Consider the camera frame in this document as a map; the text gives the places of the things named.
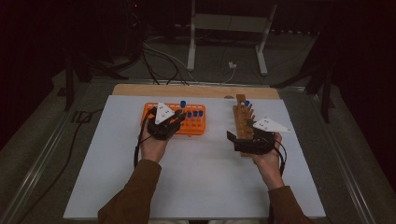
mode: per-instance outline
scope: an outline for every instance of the blue cap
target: blue cap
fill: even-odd
[[[181,107],[181,108],[186,107],[186,102],[185,102],[185,101],[180,101],[180,107]]]

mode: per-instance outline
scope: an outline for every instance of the orange tray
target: orange tray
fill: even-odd
[[[146,103],[145,108],[143,110],[143,115],[141,119],[141,123],[143,122],[144,117],[149,112],[149,110],[157,106],[158,103]],[[180,104],[174,103],[164,103],[173,111],[177,111],[181,109]],[[205,131],[206,124],[206,108],[204,105],[188,105],[184,107],[184,112],[186,113],[186,119],[181,122],[180,129],[176,132],[177,134],[187,134],[187,135],[201,135]],[[149,115],[148,118],[151,119],[154,117],[153,115]]]

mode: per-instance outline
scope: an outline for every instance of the desk leg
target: desk leg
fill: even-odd
[[[267,23],[265,24],[265,30],[262,33],[262,42],[260,43],[260,45],[256,46],[257,62],[259,63],[260,74],[262,74],[262,76],[265,76],[268,73],[267,65],[265,64],[264,55],[262,54],[262,51],[264,50],[265,42],[267,41],[268,35],[271,30],[271,24],[276,12],[276,7],[277,5],[273,5],[270,16],[268,17]]]
[[[195,0],[191,0],[191,34],[190,34],[190,49],[189,59],[187,60],[187,70],[194,70],[195,63]]]

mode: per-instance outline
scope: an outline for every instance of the person's left hand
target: person's left hand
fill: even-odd
[[[167,140],[158,140],[153,136],[150,136],[148,133],[148,123],[149,122],[146,122],[145,129],[141,137],[142,141],[147,139],[140,145],[140,149],[142,150],[142,159],[158,163],[163,158],[166,145],[171,138],[168,138]]]

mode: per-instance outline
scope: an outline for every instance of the long sleeve shirt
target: long sleeve shirt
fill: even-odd
[[[100,224],[147,224],[151,199],[156,189],[160,164],[140,161],[128,183],[98,212]],[[269,192],[277,224],[314,223],[307,218],[297,203],[289,186]]]

